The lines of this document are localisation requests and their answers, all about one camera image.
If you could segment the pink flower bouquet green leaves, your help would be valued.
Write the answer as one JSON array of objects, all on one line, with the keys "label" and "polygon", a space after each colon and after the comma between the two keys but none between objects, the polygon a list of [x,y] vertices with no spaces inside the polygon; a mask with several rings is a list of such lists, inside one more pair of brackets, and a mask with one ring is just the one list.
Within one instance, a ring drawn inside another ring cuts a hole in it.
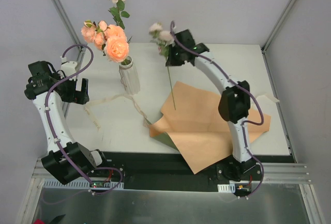
[{"label": "pink flower bouquet green leaves", "polygon": [[152,37],[153,43],[158,46],[159,54],[167,61],[169,57],[169,48],[174,43],[170,31],[164,30],[162,24],[157,22],[150,26],[148,33]]}]

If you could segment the orange wrapping paper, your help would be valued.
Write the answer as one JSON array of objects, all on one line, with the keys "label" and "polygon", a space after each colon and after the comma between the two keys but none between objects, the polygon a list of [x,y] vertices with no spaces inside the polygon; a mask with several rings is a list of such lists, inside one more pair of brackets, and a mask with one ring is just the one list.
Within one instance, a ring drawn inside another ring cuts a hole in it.
[{"label": "orange wrapping paper", "polygon": [[176,82],[153,123],[165,131],[194,174],[232,154],[232,136],[218,112],[221,96]]}]

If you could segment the green wrapping paper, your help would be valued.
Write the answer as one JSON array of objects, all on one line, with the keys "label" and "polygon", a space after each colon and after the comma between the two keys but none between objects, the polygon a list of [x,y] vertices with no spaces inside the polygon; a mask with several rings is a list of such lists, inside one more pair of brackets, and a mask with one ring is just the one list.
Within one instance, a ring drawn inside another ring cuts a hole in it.
[{"label": "green wrapping paper", "polygon": [[170,136],[165,131],[158,131],[157,129],[155,129],[152,123],[146,117],[144,117],[143,125],[144,127],[149,129],[149,136],[151,138],[162,143],[163,145],[166,145],[167,147],[179,151]]}]

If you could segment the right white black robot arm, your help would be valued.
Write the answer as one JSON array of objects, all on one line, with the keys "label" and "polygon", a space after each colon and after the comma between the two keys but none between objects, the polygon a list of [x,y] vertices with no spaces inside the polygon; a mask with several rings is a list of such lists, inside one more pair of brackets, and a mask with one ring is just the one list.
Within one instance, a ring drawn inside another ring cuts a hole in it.
[{"label": "right white black robot arm", "polygon": [[170,45],[167,66],[181,66],[191,63],[203,72],[214,84],[221,99],[218,112],[227,122],[232,136],[232,157],[235,165],[233,175],[244,180],[251,174],[255,161],[250,154],[248,128],[245,125],[250,109],[250,86],[247,81],[234,82],[214,61],[210,49],[203,43],[196,44],[191,32],[170,31],[174,44]]}]

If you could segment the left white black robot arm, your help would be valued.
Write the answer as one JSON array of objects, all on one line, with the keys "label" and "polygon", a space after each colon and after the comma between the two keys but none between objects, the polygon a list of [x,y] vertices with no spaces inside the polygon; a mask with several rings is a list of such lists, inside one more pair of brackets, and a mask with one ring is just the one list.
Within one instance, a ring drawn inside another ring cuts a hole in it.
[{"label": "left white black robot arm", "polygon": [[109,164],[103,152],[90,151],[75,141],[63,112],[64,102],[89,102],[88,79],[83,78],[81,89],[76,89],[78,63],[63,57],[60,70],[46,61],[29,64],[28,68],[32,76],[24,94],[37,108],[47,136],[43,167],[63,185],[91,171],[98,177],[106,176]]}]

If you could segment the white ribbed ceramic vase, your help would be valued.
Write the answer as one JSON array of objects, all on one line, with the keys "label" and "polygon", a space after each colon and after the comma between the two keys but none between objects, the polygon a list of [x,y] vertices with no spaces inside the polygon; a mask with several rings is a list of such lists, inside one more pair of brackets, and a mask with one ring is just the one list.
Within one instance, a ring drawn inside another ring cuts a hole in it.
[{"label": "white ribbed ceramic vase", "polygon": [[121,84],[127,94],[135,95],[140,91],[140,81],[136,66],[130,56],[119,64]]}]

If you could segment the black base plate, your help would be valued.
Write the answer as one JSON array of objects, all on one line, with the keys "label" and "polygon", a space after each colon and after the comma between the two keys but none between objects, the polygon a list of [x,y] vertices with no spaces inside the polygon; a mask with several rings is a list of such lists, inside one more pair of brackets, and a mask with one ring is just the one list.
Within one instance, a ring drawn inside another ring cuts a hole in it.
[{"label": "black base plate", "polygon": [[180,154],[105,152],[105,167],[119,169],[95,170],[91,177],[110,177],[117,182],[123,175],[125,189],[215,192],[217,186],[228,184],[224,177],[225,160],[218,161],[194,174]]}]

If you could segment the left aluminium frame post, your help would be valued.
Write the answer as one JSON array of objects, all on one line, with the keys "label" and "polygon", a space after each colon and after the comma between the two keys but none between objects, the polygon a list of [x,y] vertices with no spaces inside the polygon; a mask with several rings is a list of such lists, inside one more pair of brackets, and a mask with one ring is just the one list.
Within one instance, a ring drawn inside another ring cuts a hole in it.
[{"label": "left aluminium frame post", "polygon": [[64,27],[66,28],[71,40],[73,41],[74,44],[79,44],[81,43],[78,34],[74,30],[74,27],[65,11],[65,8],[63,7],[63,4],[61,0],[51,0],[55,10],[57,11],[62,23],[64,24]]}]

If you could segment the aluminium frame post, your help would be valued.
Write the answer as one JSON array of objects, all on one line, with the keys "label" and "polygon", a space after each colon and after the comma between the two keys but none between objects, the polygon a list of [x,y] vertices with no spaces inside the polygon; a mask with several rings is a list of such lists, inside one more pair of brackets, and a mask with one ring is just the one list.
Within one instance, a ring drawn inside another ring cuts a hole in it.
[{"label": "aluminium frame post", "polygon": [[264,45],[261,46],[262,54],[265,54],[270,45],[272,44],[273,40],[276,38],[277,34],[280,32],[282,26],[285,24],[289,14],[293,10],[295,4],[298,0],[289,0],[286,4],[284,10],[282,11],[280,17],[278,18],[276,24],[274,25],[272,31],[270,32],[267,40],[265,41]]},{"label": "aluminium frame post", "polygon": [[61,0],[51,0],[55,10],[57,11],[62,23],[64,24],[64,27],[66,28],[71,40],[73,41],[74,44],[79,44],[81,43],[78,34],[74,30],[74,27],[65,11],[65,8],[63,7],[63,4]]}]

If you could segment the right aluminium frame post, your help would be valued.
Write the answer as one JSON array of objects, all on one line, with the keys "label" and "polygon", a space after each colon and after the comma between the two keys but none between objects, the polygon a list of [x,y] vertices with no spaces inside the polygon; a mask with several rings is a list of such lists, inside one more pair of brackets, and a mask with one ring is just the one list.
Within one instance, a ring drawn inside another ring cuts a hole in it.
[{"label": "right aluminium frame post", "polygon": [[282,11],[280,17],[278,18],[276,24],[274,25],[272,31],[270,32],[267,40],[265,41],[264,45],[261,46],[262,54],[265,54],[270,45],[272,44],[273,40],[276,38],[277,34],[280,32],[282,26],[285,24],[289,14],[293,10],[295,4],[298,0],[289,0],[286,4],[284,10]]}]

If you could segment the aluminium front rail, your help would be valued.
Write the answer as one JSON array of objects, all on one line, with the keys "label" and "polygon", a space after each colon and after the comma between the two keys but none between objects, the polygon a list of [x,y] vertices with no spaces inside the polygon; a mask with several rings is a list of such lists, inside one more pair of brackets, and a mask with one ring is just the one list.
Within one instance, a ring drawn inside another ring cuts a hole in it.
[{"label": "aluminium front rail", "polygon": [[312,184],[306,164],[263,163],[263,183],[269,184]]}]

